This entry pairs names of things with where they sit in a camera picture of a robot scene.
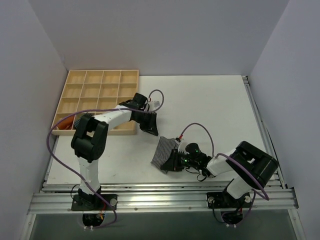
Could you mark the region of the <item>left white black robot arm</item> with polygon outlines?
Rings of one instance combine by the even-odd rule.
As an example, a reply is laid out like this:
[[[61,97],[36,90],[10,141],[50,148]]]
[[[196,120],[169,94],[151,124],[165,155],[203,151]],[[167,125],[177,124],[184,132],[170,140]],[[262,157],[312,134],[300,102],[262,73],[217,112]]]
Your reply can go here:
[[[151,100],[140,93],[132,99],[118,105],[102,114],[84,115],[80,118],[71,148],[77,156],[80,175],[82,176],[78,196],[90,210],[100,206],[101,185],[99,182],[99,158],[105,151],[108,132],[129,122],[139,124],[143,132],[158,136],[156,110],[162,102]]]

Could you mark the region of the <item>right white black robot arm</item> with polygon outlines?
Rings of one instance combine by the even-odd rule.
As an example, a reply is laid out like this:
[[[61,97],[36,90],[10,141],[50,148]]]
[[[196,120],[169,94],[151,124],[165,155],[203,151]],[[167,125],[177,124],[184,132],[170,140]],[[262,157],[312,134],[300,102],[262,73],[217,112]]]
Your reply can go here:
[[[197,170],[205,178],[217,177],[234,171],[237,176],[225,187],[223,203],[234,206],[250,190],[259,190],[259,195],[269,200],[265,186],[279,167],[278,161],[247,141],[242,141],[231,152],[209,156],[200,150],[197,143],[181,143],[172,149],[168,159],[160,165],[163,171],[180,172],[186,168]]]

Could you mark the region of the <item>striped grey underwear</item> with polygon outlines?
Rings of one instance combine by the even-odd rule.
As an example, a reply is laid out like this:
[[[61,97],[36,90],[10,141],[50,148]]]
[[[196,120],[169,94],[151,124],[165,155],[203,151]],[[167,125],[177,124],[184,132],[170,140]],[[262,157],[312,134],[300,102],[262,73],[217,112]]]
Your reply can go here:
[[[161,166],[169,159],[171,151],[177,148],[178,143],[175,138],[166,138],[161,136],[150,164],[166,175],[168,171],[161,170]]]

